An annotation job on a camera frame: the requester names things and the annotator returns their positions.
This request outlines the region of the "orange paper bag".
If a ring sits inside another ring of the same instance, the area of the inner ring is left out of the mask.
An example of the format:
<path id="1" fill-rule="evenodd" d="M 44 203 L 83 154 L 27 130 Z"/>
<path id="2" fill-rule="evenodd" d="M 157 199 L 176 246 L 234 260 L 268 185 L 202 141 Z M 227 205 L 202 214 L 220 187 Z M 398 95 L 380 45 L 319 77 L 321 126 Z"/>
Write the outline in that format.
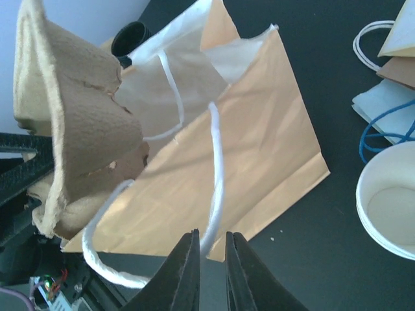
<path id="1" fill-rule="evenodd" d="M 329 169 L 276 25 L 242 39 L 222 1 L 197 1 L 131 57 L 117 96 L 152 155 L 63 250 L 141 288 L 99 253 L 166 256 L 198 229 L 203 257 L 222 262 L 228 231 L 255 237 Z"/>
<path id="2" fill-rule="evenodd" d="M 383 43 L 378 57 L 414 57 L 414 0 L 407 0 L 403 4 L 397 18 L 393 20 L 374 21 L 364 26 L 353 39 L 352 48 L 356 57 L 368 68 L 378 72 L 380 66 L 373 63 L 360 47 L 361 37 L 379 30 L 389 29 L 390 32 Z"/>

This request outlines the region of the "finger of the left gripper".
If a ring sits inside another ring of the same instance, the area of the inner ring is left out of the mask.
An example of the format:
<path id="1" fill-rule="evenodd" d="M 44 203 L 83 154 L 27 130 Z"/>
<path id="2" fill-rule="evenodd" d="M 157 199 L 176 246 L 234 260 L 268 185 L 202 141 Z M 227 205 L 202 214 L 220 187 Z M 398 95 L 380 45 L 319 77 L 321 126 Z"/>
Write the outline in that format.
<path id="1" fill-rule="evenodd" d="M 1 205 L 26 191 L 54 169 L 51 137 L 2 133 L 1 152 L 29 155 L 28 160 L 1 174 Z"/>

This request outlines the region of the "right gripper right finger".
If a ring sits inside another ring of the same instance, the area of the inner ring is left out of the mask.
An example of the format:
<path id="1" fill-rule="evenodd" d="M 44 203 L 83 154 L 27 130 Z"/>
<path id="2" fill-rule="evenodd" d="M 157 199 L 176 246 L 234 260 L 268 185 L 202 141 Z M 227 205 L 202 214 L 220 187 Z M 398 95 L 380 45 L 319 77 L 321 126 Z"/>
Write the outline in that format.
<path id="1" fill-rule="evenodd" d="M 271 274 L 241 233 L 226 233 L 228 310 L 306 310 Z"/>

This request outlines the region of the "white paper cup stack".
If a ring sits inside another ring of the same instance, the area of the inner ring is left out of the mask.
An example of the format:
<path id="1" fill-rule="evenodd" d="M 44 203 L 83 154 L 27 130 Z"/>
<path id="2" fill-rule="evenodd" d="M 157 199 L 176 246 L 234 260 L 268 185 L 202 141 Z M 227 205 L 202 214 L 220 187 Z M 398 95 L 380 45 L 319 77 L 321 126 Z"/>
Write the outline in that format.
<path id="1" fill-rule="evenodd" d="M 414 260 L 414 142 L 375 155 L 363 168 L 355 195 L 359 219 L 371 238 Z"/>

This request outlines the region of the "brown kraft paper bag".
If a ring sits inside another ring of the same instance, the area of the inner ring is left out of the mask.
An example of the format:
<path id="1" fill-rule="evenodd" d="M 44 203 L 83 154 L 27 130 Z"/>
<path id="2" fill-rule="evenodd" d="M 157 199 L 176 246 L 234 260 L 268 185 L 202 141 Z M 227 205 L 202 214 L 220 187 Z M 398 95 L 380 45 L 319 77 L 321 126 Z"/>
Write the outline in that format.
<path id="1" fill-rule="evenodd" d="M 399 83 L 410 89 L 415 87 L 415 58 L 393 57 L 378 70 L 381 78 Z"/>

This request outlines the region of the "black printed paper cup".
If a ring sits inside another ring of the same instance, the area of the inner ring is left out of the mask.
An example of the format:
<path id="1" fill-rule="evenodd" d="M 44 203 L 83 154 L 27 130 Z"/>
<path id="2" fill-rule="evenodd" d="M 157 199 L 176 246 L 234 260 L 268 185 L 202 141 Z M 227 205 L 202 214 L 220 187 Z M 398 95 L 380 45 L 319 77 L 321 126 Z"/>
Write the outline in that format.
<path id="1" fill-rule="evenodd" d="M 132 65 L 129 54 L 146 42 L 152 33 L 140 21 L 133 21 L 124 26 L 114 37 L 111 53 L 118 59 L 123 69 Z"/>

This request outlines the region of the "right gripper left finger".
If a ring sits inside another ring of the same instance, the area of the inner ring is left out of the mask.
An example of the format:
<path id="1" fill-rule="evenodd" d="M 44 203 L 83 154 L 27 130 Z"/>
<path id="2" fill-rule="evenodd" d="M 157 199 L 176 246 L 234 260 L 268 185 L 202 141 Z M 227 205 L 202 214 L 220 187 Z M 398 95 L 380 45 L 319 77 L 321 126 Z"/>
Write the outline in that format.
<path id="1" fill-rule="evenodd" d="M 122 311 L 198 310 L 200 300 L 199 231 L 185 233 L 157 273 Z"/>

